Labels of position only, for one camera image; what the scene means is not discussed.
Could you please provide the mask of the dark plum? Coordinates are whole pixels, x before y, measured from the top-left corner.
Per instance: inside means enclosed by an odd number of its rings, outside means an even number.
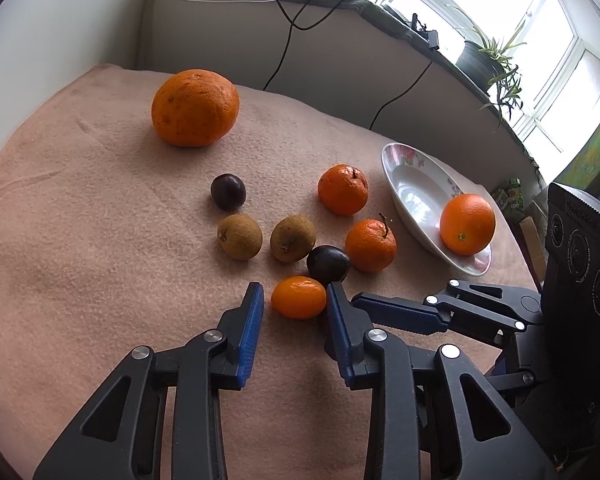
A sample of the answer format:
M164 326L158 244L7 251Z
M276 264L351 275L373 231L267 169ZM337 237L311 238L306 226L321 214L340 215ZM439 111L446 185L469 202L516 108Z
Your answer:
M234 174L220 174L211 183L211 197L215 205L225 211L239 209L246 200L246 187Z
M333 282L342 282L350 270L350 259L340 248L332 245L315 247L306 257L309 276L327 286Z

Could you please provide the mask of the small kumquat orange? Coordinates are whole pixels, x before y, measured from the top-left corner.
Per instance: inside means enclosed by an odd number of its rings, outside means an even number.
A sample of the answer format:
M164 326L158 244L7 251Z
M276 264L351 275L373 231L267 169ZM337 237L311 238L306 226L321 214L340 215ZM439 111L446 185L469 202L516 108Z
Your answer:
M271 307L285 318L308 320L326 307L325 287L307 276L292 276L280 281L271 295Z

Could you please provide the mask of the brown kiwi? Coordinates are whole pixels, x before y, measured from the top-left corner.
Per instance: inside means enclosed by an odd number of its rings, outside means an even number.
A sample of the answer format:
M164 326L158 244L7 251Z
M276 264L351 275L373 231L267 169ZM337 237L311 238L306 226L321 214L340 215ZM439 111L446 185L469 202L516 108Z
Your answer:
M248 261L255 257L262 247L262 231L253 218L246 214L231 214L218 225L218 241L230 258Z
M276 224L271 234L270 248L277 261L292 263L309 255L315 242L313 222L303 214L294 214Z

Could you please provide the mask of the large orange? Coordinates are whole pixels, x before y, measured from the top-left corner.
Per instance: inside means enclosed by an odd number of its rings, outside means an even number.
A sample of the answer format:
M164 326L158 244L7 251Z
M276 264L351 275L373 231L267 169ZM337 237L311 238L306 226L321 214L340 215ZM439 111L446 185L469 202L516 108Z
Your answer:
M183 70L169 77L151 103L158 137L178 148L203 148L234 127L239 113L235 85L211 70Z

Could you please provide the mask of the tangerine with stem lower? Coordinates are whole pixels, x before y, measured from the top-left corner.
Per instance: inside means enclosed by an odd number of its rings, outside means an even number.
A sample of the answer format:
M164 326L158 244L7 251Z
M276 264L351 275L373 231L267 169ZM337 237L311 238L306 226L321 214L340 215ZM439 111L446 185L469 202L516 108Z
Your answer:
M398 253L398 244L384 214L356 222L347 234L344 252L356 270L377 273L388 268Z

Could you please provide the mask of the tangerine with stem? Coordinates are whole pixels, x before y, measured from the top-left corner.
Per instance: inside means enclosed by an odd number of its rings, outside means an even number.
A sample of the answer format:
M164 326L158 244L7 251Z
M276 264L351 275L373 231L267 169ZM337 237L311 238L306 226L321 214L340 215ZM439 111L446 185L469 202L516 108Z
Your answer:
M356 222L347 234L344 252L356 270L377 273L388 268L398 253L398 244L384 214Z
M321 203L333 214L353 216L368 200L368 182L361 169L336 165L326 170L317 183Z

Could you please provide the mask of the white floral bowl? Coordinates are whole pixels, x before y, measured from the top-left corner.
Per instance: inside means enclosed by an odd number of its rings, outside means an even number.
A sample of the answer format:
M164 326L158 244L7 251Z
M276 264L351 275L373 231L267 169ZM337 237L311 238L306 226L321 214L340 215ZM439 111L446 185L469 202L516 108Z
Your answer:
M464 257L451 252L440 237L442 210L463 193L449 171L417 148L398 142L386 144L380 160L396 211L412 237L460 273L475 278L486 274L492 263L490 245Z

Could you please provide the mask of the tangerine with stem upper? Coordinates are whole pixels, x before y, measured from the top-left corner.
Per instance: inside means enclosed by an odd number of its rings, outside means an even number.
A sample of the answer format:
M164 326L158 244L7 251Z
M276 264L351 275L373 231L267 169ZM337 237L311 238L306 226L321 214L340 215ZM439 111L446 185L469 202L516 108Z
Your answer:
M326 170L317 183L321 203L333 214L353 216L368 200L368 182L361 169L336 165Z

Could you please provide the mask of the cardboard box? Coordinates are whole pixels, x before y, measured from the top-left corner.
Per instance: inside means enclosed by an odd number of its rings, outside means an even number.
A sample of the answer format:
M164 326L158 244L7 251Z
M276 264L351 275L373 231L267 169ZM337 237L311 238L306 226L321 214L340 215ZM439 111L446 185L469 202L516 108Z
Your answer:
M536 284L541 286L545 280L546 258L543 252L538 229L531 217L526 217L516 225L524 256Z

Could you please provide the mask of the green packet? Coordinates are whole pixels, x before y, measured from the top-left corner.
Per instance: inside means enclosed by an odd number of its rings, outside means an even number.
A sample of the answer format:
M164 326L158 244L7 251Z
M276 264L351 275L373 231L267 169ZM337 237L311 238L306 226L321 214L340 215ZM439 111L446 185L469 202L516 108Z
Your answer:
M524 196L521 191L521 180L518 178L508 179L493 191L491 196L503 214L524 211Z

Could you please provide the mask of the potted spider plant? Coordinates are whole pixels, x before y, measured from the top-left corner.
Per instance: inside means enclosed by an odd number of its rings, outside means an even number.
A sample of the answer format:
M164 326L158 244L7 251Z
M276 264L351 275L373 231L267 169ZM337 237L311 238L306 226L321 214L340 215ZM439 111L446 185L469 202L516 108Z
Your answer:
M479 41L466 39L464 49L457 59L456 66L484 93L494 86L495 98L483 108L491 107L498 116L498 126L512 118L514 110L522 110L521 73L519 65L513 61L511 50L523 46L518 40L524 28L521 21L509 40L498 42L490 38L473 20L471 30Z

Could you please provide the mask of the black adapter on sill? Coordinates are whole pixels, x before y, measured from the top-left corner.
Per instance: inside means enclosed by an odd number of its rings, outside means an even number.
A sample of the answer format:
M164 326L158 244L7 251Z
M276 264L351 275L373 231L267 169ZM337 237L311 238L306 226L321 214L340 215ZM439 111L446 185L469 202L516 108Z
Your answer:
M417 35L421 36L422 39L426 41L427 46L431 51L437 51L439 49L438 32L434 29L429 29L426 24L419 21L419 16L417 13L412 14L411 29L413 29Z

